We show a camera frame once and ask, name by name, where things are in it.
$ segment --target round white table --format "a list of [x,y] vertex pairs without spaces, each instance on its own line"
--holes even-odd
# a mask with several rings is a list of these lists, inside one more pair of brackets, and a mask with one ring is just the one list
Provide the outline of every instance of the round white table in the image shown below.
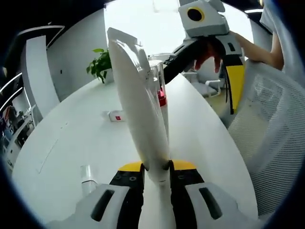
[[[171,159],[194,163],[206,182],[224,189],[245,215],[257,219],[249,173],[217,114],[182,75],[166,92]],[[82,198],[81,166],[90,165],[96,181],[109,184],[119,167],[139,161],[126,122],[101,116],[121,108],[115,84],[94,80],[55,107],[29,136],[12,179],[42,223],[63,220],[75,211]],[[154,202],[150,182],[145,180],[142,208],[148,215],[145,204]]]

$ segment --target green leaves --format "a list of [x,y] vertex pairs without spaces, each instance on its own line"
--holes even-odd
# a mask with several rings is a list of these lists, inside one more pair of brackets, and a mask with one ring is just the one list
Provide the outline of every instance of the green leaves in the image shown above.
[[92,51],[94,51],[94,52],[105,52],[104,49],[93,49]]
[[87,74],[91,74],[98,79],[101,79],[104,83],[104,79],[106,78],[107,69],[111,69],[111,61],[109,56],[109,51],[104,49],[94,49],[93,52],[100,52],[100,56],[98,58],[94,58],[93,61],[86,68]]

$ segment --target potted plant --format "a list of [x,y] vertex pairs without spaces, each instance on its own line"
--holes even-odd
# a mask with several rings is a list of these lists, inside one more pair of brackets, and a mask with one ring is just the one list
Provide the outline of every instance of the potted plant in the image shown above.
[[101,79],[105,83],[107,76],[107,70],[111,69],[111,61],[109,56],[109,51],[104,49],[93,49],[93,52],[99,53],[98,58],[94,58],[93,61],[87,67],[87,73]]

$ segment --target office chair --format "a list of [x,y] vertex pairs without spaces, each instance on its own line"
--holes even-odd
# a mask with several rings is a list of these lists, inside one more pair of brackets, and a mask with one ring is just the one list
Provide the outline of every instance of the office chair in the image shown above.
[[244,95],[228,131],[249,170],[259,216],[272,214],[305,156],[305,89],[283,72],[246,62]]

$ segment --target human hand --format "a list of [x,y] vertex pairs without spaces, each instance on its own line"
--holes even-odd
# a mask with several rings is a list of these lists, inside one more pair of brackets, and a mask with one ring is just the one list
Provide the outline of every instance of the human hand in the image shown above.
[[214,57],[214,63],[215,63],[214,71],[215,73],[218,73],[220,69],[221,58],[210,43],[207,44],[207,52],[196,60],[195,70],[200,69],[201,65],[210,57]]

